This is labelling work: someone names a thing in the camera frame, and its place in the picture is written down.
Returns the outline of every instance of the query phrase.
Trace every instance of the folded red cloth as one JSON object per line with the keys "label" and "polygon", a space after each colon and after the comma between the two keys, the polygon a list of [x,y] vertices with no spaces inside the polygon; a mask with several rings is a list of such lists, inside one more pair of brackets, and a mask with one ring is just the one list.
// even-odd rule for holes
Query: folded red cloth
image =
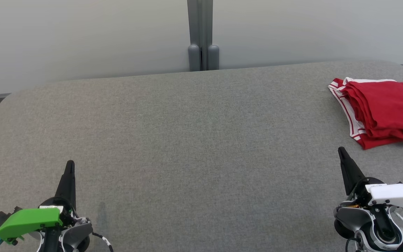
{"label": "folded red cloth", "polygon": [[335,79],[329,89],[345,110],[363,149],[403,141],[403,83]]}

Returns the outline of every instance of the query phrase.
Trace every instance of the robotic arm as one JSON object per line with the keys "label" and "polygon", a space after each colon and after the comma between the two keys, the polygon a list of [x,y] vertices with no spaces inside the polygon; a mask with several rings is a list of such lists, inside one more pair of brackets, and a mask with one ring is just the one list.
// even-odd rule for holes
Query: robotic arm
{"label": "robotic arm", "polygon": [[346,195],[334,209],[334,226],[342,237],[355,241],[356,251],[403,252],[403,184],[388,185],[377,178],[365,177],[344,147],[339,148]]}
{"label": "robotic arm", "polygon": [[30,234],[40,241],[37,252],[85,252],[90,234],[102,238],[111,252],[108,240],[93,232],[90,219],[76,212],[76,179],[74,161],[66,164],[54,197],[36,209],[16,207],[13,213],[0,212],[0,245],[17,245],[17,239]]}

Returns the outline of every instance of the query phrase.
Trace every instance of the black cable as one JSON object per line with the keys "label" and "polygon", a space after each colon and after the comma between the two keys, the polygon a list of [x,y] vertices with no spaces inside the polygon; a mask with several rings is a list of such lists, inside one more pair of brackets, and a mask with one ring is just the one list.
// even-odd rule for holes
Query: black cable
{"label": "black cable", "polygon": [[112,245],[110,244],[110,242],[107,240],[107,238],[105,238],[104,236],[101,236],[101,235],[98,234],[98,233],[92,232],[92,234],[93,234],[93,236],[97,236],[97,237],[101,238],[102,240],[104,240],[104,242],[108,245],[108,248],[110,249],[110,252],[113,252],[113,247],[112,247]]}
{"label": "black cable", "polygon": [[349,242],[350,242],[350,241],[356,241],[356,242],[358,242],[358,239],[357,239],[357,238],[354,238],[354,237],[349,238],[349,239],[346,241],[345,252],[348,252],[347,247],[349,246]]}

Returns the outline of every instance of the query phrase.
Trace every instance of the stack of folded clothes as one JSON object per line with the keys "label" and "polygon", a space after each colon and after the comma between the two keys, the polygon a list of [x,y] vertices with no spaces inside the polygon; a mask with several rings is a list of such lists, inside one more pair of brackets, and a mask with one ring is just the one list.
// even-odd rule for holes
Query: stack of folded clothes
{"label": "stack of folded clothes", "polygon": [[364,150],[403,141],[403,82],[334,79],[328,86]]}

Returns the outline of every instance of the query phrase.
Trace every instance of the white wall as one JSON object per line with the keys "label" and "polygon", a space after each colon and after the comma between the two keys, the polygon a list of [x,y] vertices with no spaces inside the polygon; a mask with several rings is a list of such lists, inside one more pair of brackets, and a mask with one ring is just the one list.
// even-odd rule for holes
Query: white wall
{"label": "white wall", "polygon": [[214,0],[220,68],[337,59],[403,64],[402,0]]}
{"label": "white wall", "polygon": [[0,0],[0,93],[189,70],[185,0]]}

